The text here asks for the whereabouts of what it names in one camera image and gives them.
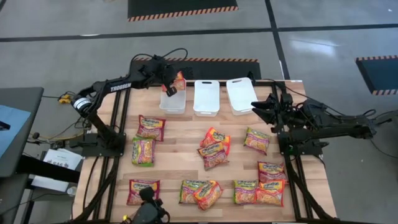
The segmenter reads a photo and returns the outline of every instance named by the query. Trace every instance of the white paper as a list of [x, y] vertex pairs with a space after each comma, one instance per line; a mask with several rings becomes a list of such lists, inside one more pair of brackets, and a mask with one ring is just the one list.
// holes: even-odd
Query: white paper
[[[59, 149], [57, 151], [49, 149], [44, 157], [44, 162], [75, 170], [81, 159], [81, 155], [68, 151], [66, 149]], [[58, 190], [61, 192], [65, 192], [68, 188], [68, 182], [40, 176], [35, 176], [32, 185], [36, 187], [43, 187], [46, 189]]]

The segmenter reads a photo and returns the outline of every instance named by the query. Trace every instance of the orange noodle package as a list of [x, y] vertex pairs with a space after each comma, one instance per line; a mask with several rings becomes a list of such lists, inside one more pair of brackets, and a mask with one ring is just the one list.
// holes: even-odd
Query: orange noodle package
[[272, 164], [270, 162], [257, 162], [259, 171], [259, 180], [266, 183], [270, 180], [283, 179], [286, 180], [284, 164]]
[[152, 187], [155, 192], [154, 199], [159, 199], [160, 180], [130, 180], [130, 191], [126, 205], [140, 205], [143, 201], [139, 196], [139, 191], [147, 187]]
[[207, 131], [204, 140], [202, 140], [200, 142], [200, 147], [207, 147], [207, 146], [214, 144], [218, 141], [221, 141], [223, 143], [225, 154], [228, 155], [229, 149], [231, 147], [231, 136], [226, 136], [223, 133], [219, 133], [213, 127], [211, 127]]
[[226, 154], [222, 142], [197, 150], [205, 161], [205, 170], [215, 167], [218, 164], [229, 162], [226, 160]]
[[241, 205], [255, 203], [258, 183], [258, 180], [234, 180], [234, 202]]
[[139, 115], [139, 127], [137, 136], [142, 138], [155, 139], [156, 141], [163, 141], [165, 119], [160, 118], [145, 118]]
[[[185, 81], [184, 76], [182, 75], [182, 71], [179, 71], [170, 87], [175, 87], [177, 91], [185, 90], [187, 87], [186, 82], [187, 81]], [[166, 86], [162, 85], [162, 91], [166, 92], [166, 90]]]
[[267, 154], [270, 136], [259, 131], [248, 128], [246, 131], [246, 138], [244, 139], [244, 146], [256, 149], [257, 151]]
[[155, 162], [155, 140], [135, 137], [132, 139], [132, 163], [139, 166], [153, 166]]
[[260, 183], [256, 189], [256, 203], [284, 206], [285, 180]]
[[179, 203], [196, 203], [193, 193], [203, 184], [207, 184], [208, 182], [208, 180], [183, 180]]
[[198, 203], [198, 208], [206, 210], [216, 203], [222, 193], [223, 189], [221, 189], [220, 185], [216, 181], [210, 180], [207, 184], [199, 187], [193, 193], [193, 196]]

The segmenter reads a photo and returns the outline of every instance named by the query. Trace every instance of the gray floor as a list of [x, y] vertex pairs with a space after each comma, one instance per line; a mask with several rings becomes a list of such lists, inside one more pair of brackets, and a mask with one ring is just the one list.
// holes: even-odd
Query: gray floor
[[[398, 2], [393, 0], [271, 3], [279, 27], [398, 23]], [[8, 0], [0, 12], [0, 37], [270, 27], [263, 0], [238, 4], [238, 12], [128, 23], [126, 0]], [[398, 108], [398, 96], [370, 94], [354, 63], [355, 57], [396, 55], [398, 29], [283, 32], [280, 39], [291, 79], [303, 80], [308, 95], [346, 114]], [[263, 78], [282, 78], [272, 33], [263, 32], [0, 43], [0, 88], [42, 86], [45, 95], [58, 96], [125, 74], [136, 53], [164, 54], [176, 47], [186, 47], [191, 57], [258, 58]], [[52, 135], [76, 119], [70, 106], [43, 99], [33, 130]], [[398, 156], [398, 124], [378, 131], [376, 144]], [[397, 160], [376, 151], [369, 141], [339, 138], [330, 143], [324, 153], [338, 216], [396, 223]], [[45, 149], [27, 146], [25, 151], [35, 156]], [[70, 201], [41, 202], [30, 223], [63, 222], [69, 215]]]

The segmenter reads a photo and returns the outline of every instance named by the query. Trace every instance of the wooden table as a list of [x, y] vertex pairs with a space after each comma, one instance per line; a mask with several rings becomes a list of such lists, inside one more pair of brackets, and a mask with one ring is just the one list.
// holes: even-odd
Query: wooden table
[[[299, 93], [305, 93], [302, 82], [286, 81], [286, 85]], [[265, 100], [268, 94], [272, 92], [270, 87], [264, 86], [255, 87], [255, 91], [259, 101]], [[213, 118], [197, 117], [193, 113], [193, 92], [193, 87], [187, 87], [185, 114], [171, 116], [163, 114], [159, 109], [160, 88], [152, 87], [148, 90], [132, 90], [125, 128], [127, 143], [124, 156], [122, 156], [119, 163], [111, 221], [120, 222], [123, 215], [130, 215], [139, 207], [126, 205], [130, 179], [160, 179], [160, 198], [164, 202], [163, 207], [170, 213], [172, 222], [294, 221], [294, 211], [288, 185], [284, 192], [283, 208], [273, 205], [239, 206], [233, 203], [232, 180], [257, 179], [257, 161], [275, 163], [283, 161], [283, 157], [279, 154], [276, 135], [271, 133], [271, 126], [263, 122], [254, 113], [242, 116], [232, 115], [226, 87], [224, 86], [221, 87], [221, 108], [217, 116]], [[291, 94], [295, 104], [305, 100], [300, 95]], [[110, 122], [113, 103], [114, 94], [108, 95], [98, 110], [99, 116], [105, 123]], [[164, 142], [159, 142], [156, 145], [154, 167], [137, 167], [131, 164], [131, 139], [137, 133], [139, 114], [167, 119]], [[243, 146], [248, 126], [272, 136], [267, 156]], [[198, 155], [196, 149], [199, 148], [199, 142], [204, 138], [209, 127], [214, 127], [219, 132], [231, 135], [231, 152], [228, 156], [229, 164], [205, 171], [202, 158]], [[323, 164], [314, 156], [302, 156], [302, 160], [309, 191], [327, 213], [335, 216], [335, 208]], [[83, 163], [73, 205], [73, 214], [75, 216], [82, 211], [83, 195], [93, 161], [94, 158], [88, 158]], [[99, 159], [88, 187], [86, 204], [90, 202], [98, 188], [101, 164], [102, 159]], [[207, 211], [199, 210], [196, 205], [181, 205], [178, 204], [178, 201], [183, 179], [216, 180], [224, 188], [224, 192], [221, 198]], [[297, 192], [300, 211], [302, 216], [305, 217], [303, 198], [298, 188]], [[103, 197], [100, 218], [104, 217], [107, 194], [105, 192]]]

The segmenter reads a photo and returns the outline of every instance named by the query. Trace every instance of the hazard stripe tape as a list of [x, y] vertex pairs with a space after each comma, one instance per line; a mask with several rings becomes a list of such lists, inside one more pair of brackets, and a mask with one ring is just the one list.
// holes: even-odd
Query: hazard stripe tape
[[208, 14], [208, 13], [237, 11], [238, 9], [239, 9], [238, 6], [228, 6], [228, 7], [217, 7], [217, 8], [210, 8], [210, 9], [199, 9], [199, 10], [161, 13], [161, 14], [146, 15], [146, 16], [133, 16], [133, 17], [129, 18], [128, 21], [136, 22], [136, 21], [144, 21], [144, 20], [151, 20], [151, 19], [165, 19], [165, 18], [171, 18], [171, 17], [193, 16], [193, 15]]
[[396, 95], [398, 90], [374, 90], [372, 95], [381, 96], [381, 95]]
[[[138, 57], [134, 60], [145, 61], [149, 60], [150, 57]], [[189, 62], [258, 62], [258, 59], [254, 58], [166, 58], [168, 61], [189, 61]]]
[[355, 61], [362, 60], [382, 60], [382, 59], [395, 59], [398, 58], [397, 55], [386, 55], [386, 56], [374, 56], [374, 57], [357, 57]]

